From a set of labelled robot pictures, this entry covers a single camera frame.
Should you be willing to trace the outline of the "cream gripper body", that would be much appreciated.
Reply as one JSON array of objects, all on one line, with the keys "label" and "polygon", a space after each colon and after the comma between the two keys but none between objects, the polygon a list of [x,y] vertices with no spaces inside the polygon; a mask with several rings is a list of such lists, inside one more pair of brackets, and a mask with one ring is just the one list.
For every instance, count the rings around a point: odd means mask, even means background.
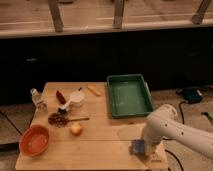
[{"label": "cream gripper body", "polygon": [[161,159],[157,154],[157,143],[152,143],[149,141],[145,142],[145,160],[147,162],[160,162]]}]

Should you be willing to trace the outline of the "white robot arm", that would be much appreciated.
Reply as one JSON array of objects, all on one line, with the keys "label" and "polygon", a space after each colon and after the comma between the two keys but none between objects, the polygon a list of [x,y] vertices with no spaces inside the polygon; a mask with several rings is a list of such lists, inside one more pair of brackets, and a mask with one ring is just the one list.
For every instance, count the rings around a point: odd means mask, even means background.
[{"label": "white robot arm", "polygon": [[152,155],[163,137],[168,137],[213,160],[213,133],[181,124],[175,120],[177,110],[164,104],[146,118],[142,131],[145,155]]}]

